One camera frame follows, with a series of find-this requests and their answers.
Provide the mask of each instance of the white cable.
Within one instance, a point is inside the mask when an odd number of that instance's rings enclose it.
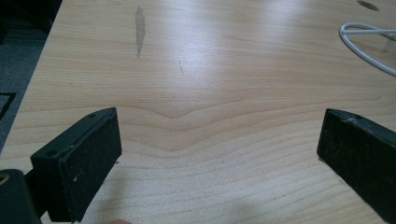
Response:
[[[359,28],[363,29],[364,31],[355,31],[351,30],[348,31],[347,28]],[[373,59],[363,51],[361,51],[358,47],[355,46],[355,44],[352,43],[352,41],[349,40],[347,35],[366,35],[366,34],[380,34],[383,35],[391,40],[396,40],[394,33],[396,30],[381,30],[377,27],[374,27],[369,24],[361,23],[361,22],[347,22],[344,25],[341,26],[340,28],[340,36],[343,39],[344,43],[357,55],[359,55],[363,60],[365,60],[367,63],[370,63],[371,65],[381,69],[384,72],[387,72],[393,76],[396,77],[396,70],[393,68],[387,67],[386,65],[380,63],[379,61]]]

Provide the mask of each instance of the hole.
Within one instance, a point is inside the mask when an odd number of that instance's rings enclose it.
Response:
[[[376,7],[375,5],[368,3],[366,1],[363,0],[358,0],[358,3],[361,4],[361,6],[363,7],[367,7],[368,9],[371,9],[372,11],[379,11],[379,8]]]
[[[49,152],[47,152],[47,156],[55,156],[58,152],[55,150],[51,150]]]
[[[6,183],[9,180],[9,175],[7,174],[0,174],[0,185]]]

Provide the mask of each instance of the black object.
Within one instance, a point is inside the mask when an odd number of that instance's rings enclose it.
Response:
[[[396,223],[396,133],[362,116],[327,109],[318,155],[385,221]]]
[[[7,177],[0,179],[0,223],[37,223],[46,210],[52,221],[81,221],[120,155],[116,108],[84,117],[31,157],[26,181],[17,170],[0,171]],[[8,212],[13,203],[25,210]]]
[[[62,0],[0,0],[0,7],[48,34],[61,3]]]
[[[0,92],[0,97],[2,96],[6,96],[7,97],[7,101],[6,103],[2,106],[2,109],[0,111],[0,120],[3,118],[3,116],[6,114],[6,112],[8,111],[9,107],[11,106],[12,101],[14,100],[15,96],[17,93],[15,92]]]
[[[6,28],[4,28],[3,24],[0,22],[0,45],[4,44],[3,39],[6,36],[7,31]]]

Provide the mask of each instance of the wood grain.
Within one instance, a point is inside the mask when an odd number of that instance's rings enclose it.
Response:
[[[29,171],[33,152],[116,106],[123,155],[82,223],[382,223],[316,154],[328,107],[396,131],[396,78],[338,35],[394,28],[395,4],[372,3],[64,0],[0,168]],[[365,38],[396,65],[394,43]]]

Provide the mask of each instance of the black rectangular block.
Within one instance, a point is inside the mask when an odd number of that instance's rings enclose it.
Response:
[[[38,150],[31,160],[51,220],[81,221],[120,155],[116,108],[84,117]]]
[[[318,155],[387,222],[396,223],[396,133],[327,109]]]

